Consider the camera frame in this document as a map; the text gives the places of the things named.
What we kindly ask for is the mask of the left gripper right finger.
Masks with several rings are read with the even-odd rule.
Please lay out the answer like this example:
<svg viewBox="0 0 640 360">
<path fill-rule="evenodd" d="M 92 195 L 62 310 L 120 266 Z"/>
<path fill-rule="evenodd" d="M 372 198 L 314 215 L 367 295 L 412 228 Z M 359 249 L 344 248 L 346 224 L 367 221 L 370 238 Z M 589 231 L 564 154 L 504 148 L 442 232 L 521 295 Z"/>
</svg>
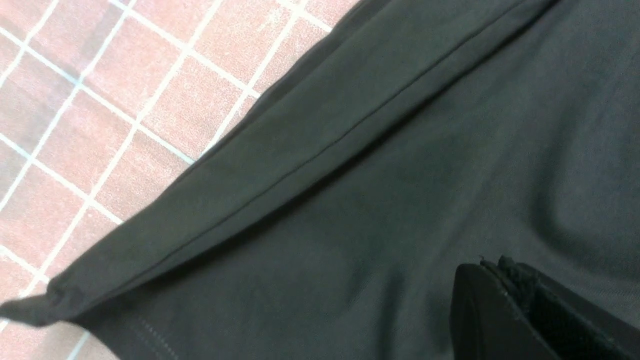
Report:
<svg viewBox="0 0 640 360">
<path fill-rule="evenodd" d="M 639 330 L 525 263 L 501 257 L 496 275 L 526 323 L 562 360 L 637 360 Z"/>
</svg>

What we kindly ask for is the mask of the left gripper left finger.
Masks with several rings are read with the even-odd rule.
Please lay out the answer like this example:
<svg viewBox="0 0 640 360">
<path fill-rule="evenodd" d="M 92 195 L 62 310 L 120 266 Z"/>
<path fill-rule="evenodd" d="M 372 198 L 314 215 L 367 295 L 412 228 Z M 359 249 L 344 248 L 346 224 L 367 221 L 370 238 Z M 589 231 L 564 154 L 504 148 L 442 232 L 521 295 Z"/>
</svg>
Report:
<svg viewBox="0 0 640 360">
<path fill-rule="evenodd" d="M 449 312 L 455 360 L 557 360 L 499 277 L 479 264 L 455 269 Z"/>
</svg>

